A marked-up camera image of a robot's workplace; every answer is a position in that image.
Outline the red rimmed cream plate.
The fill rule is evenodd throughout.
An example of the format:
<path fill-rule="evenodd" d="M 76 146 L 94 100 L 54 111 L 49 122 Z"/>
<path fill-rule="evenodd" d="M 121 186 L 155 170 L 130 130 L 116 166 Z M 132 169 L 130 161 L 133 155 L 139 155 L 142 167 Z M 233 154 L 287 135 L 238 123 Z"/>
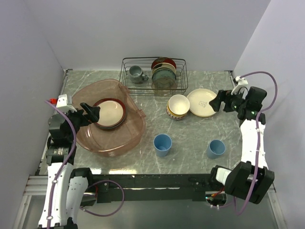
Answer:
<path fill-rule="evenodd" d="M 97 123 L 103 127 L 116 125 L 126 117 L 125 104 L 119 99 L 100 99 L 93 106 L 100 107 L 100 119 Z"/>

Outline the white bear print plate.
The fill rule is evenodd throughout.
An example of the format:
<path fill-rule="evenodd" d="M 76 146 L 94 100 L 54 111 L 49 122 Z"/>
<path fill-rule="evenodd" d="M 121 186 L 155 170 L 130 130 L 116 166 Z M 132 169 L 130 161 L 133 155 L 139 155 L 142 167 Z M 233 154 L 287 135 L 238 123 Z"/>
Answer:
<path fill-rule="evenodd" d="M 199 88 L 191 91 L 187 95 L 190 102 L 190 111 L 196 113 L 214 112 L 212 107 L 209 105 L 209 102 L 216 96 L 216 93 L 208 89 Z"/>

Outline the white watermelon pattern plate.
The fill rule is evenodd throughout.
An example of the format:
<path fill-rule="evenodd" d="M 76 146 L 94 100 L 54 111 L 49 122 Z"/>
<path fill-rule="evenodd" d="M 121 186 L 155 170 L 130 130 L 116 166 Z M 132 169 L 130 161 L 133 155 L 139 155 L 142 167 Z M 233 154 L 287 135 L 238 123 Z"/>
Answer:
<path fill-rule="evenodd" d="M 99 125 L 98 123 L 94 123 L 94 125 L 99 128 L 99 129 L 102 129 L 102 130 L 110 130 L 110 129 L 115 129 L 117 127 L 119 127 L 121 124 L 123 124 L 124 120 L 122 120 L 121 122 L 117 123 L 116 125 L 113 125 L 113 126 L 101 126 Z"/>

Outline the plain white ceramic bowl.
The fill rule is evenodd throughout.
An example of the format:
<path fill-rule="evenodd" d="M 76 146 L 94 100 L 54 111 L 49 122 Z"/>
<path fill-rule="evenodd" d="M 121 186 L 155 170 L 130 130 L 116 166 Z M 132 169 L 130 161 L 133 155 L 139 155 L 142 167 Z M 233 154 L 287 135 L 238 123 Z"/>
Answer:
<path fill-rule="evenodd" d="M 190 102 L 184 95 L 176 94 L 169 99 L 167 106 L 172 114 L 183 116 L 189 111 Z"/>

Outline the tan bottom plate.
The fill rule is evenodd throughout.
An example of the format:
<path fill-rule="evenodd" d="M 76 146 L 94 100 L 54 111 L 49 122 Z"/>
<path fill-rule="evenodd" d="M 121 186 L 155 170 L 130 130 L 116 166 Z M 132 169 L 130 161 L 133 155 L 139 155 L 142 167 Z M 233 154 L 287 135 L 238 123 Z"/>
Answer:
<path fill-rule="evenodd" d="M 191 113 L 193 113 L 194 115 L 196 115 L 198 117 L 211 117 L 216 114 L 216 112 L 196 113 L 194 111 L 191 111 Z"/>

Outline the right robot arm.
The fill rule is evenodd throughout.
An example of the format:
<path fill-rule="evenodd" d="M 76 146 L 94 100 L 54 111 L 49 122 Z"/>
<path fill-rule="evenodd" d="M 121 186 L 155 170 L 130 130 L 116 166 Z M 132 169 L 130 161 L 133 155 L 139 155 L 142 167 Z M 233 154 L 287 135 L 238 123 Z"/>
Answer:
<path fill-rule="evenodd" d="M 245 97 L 242 93 L 220 90 L 209 102 L 216 112 L 221 103 L 224 103 L 224 112 L 237 112 L 242 133 L 242 157 L 233 170 L 213 167 L 208 184 L 213 190 L 224 187 L 226 194 L 254 204 L 261 202 L 275 179 L 274 172 L 268 169 L 264 151 L 266 119 L 260 110 L 266 96 L 267 92 L 257 87 L 250 87 Z"/>

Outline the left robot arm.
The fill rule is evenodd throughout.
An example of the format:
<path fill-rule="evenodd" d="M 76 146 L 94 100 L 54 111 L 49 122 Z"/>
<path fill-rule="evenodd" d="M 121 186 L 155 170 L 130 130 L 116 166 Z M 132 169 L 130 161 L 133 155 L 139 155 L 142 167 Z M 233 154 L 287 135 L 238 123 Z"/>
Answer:
<path fill-rule="evenodd" d="M 91 170 L 74 168 L 76 135 L 81 127 L 99 121 L 100 108 L 81 103 L 81 109 L 71 106 L 66 112 L 55 110 L 48 120 L 48 183 L 38 228 L 76 229 L 83 194 L 94 188 Z"/>

